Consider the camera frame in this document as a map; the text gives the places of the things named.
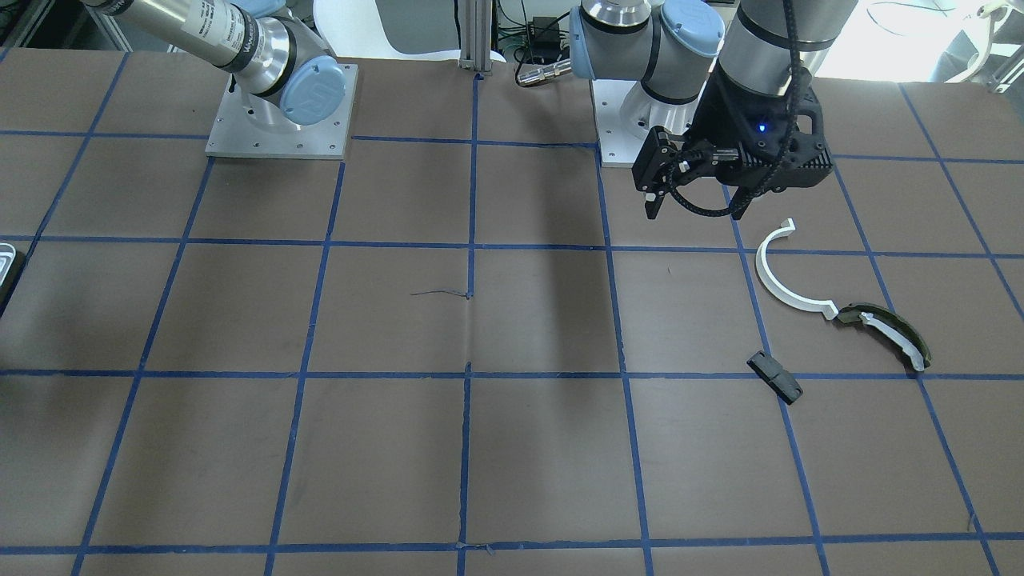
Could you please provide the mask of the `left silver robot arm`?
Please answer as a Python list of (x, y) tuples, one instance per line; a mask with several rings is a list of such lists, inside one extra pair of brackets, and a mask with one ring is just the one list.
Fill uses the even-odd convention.
[(633, 99), (687, 110), (643, 119), (630, 172), (655, 219), (666, 198), (739, 220), (753, 200), (819, 186), (834, 171), (812, 87), (854, 1), (740, 1), (730, 22), (703, 1), (582, 1), (570, 12), (574, 75), (632, 81)]

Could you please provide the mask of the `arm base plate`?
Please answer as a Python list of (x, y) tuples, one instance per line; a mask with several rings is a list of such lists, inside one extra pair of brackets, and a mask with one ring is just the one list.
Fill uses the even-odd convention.
[(226, 85), (205, 152), (226, 159), (342, 161), (349, 141), (359, 66), (341, 61), (345, 95), (335, 112), (310, 126), (286, 119), (272, 102)]
[(698, 106), (658, 101), (640, 82), (593, 80), (591, 87), (602, 163), (611, 167), (631, 167), (652, 127), (684, 134)]

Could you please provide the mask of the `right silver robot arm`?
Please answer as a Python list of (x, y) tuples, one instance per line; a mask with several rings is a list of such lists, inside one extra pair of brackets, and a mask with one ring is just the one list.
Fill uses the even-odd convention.
[(286, 120), (317, 124), (346, 95), (343, 65), (285, 1), (86, 1), (234, 77)]

